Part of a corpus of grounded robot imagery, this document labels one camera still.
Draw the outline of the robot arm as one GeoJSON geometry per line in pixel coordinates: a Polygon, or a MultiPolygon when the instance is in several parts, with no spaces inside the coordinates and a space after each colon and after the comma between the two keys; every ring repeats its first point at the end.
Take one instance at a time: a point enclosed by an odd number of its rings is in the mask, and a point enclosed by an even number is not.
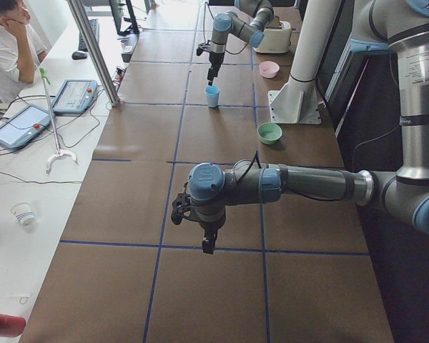
{"type": "Polygon", "coordinates": [[[257,48],[264,39],[264,30],[275,17],[273,7],[269,1],[235,1],[235,7],[251,16],[253,20],[248,24],[233,11],[217,14],[212,25],[212,37],[206,44],[197,47],[197,55],[206,51],[211,64],[207,80],[211,86],[218,76],[223,64],[229,35],[236,36],[251,47],[257,48]]]}
{"type": "MultiPolygon", "coordinates": [[[[315,116],[310,105],[316,104],[316,92],[311,88],[341,3],[308,1],[288,82],[269,92],[272,122],[304,124],[315,116]]],[[[212,40],[197,48],[198,56],[209,52],[210,86],[222,65],[228,35],[256,47],[274,19],[269,1],[235,1],[235,6],[254,17],[251,24],[231,11],[218,14],[212,40]]],[[[276,202],[286,193],[375,204],[429,235],[429,1],[355,1],[351,32],[352,52],[397,54],[403,165],[394,174],[261,164],[257,157],[224,171],[215,164],[198,164],[173,201],[171,218],[174,224],[182,219],[199,223],[204,253],[214,253],[226,206],[276,202]]]]}

